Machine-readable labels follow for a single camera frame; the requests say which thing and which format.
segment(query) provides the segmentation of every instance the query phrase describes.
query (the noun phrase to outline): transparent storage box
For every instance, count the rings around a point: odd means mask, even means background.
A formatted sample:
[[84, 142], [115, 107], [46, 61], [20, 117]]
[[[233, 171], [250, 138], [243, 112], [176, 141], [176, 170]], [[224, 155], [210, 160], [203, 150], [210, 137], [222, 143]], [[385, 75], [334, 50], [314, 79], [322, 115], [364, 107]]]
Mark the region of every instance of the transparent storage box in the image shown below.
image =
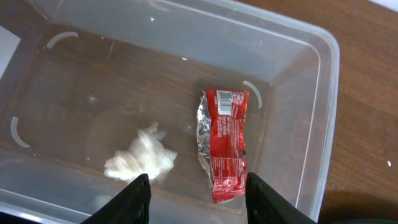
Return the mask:
[[0, 211], [80, 223], [127, 183], [104, 176], [157, 121], [175, 167], [151, 183], [151, 223], [247, 223], [214, 205], [197, 156], [201, 90], [251, 92], [248, 171], [318, 219], [339, 48], [327, 31], [224, 0], [0, 0]]

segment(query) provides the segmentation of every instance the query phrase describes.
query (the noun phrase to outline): red wrapper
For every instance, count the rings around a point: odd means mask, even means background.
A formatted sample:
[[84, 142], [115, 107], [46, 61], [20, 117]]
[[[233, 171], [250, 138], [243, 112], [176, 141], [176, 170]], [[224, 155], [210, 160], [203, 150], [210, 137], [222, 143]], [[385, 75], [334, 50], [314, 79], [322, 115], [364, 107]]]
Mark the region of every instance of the red wrapper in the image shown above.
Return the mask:
[[206, 97], [211, 118], [213, 203], [220, 203], [244, 194], [247, 160], [243, 125], [249, 92], [208, 89]]

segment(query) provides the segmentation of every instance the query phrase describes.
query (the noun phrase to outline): barcode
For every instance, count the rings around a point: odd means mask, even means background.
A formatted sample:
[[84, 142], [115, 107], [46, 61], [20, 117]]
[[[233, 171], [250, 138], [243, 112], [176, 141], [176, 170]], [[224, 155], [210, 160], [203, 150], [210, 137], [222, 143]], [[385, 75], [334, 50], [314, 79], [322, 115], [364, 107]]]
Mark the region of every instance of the barcode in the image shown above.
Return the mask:
[[232, 92], [217, 90], [217, 104], [219, 115], [232, 115]]

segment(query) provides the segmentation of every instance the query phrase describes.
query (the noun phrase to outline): white curved mark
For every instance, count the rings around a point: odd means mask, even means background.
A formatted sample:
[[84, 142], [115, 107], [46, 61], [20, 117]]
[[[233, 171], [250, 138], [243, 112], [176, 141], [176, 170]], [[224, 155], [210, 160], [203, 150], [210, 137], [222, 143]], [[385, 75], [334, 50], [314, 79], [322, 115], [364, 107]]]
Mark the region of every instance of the white curved mark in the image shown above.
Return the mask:
[[261, 95], [260, 95], [259, 90], [252, 83], [249, 83], [246, 80], [243, 81], [243, 85], [247, 85], [248, 87], [250, 87], [254, 91], [254, 93], [257, 96], [257, 100], [258, 100], [258, 103], [259, 103], [259, 108], [261, 108], [262, 107], [262, 99], [261, 99]]
[[12, 117], [11, 120], [11, 136], [12, 138], [15, 140], [15, 142], [18, 143], [18, 145], [22, 146], [22, 147], [30, 147], [28, 144], [24, 143], [17, 132], [17, 124], [18, 124], [18, 118], [16, 117]]
[[57, 34], [51, 38], [51, 40], [47, 43], [47, 48], [51, 49], [55, 43], [57, 43], [60, 39], [64, 39], [67, 37], [78, 37], [76, 32], [62, 32]]

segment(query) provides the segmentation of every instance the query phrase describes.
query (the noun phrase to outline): brown wooden surface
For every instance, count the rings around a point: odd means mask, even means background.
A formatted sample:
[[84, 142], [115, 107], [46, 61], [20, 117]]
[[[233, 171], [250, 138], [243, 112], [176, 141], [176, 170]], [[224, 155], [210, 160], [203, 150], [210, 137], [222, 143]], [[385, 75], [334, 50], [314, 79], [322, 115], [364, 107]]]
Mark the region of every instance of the brown wooden surface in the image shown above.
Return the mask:
[[339, 43], [335, 138], [319, 222], [398, 220], [398, 13], [365, 0], [244, 2], [320, 26]]

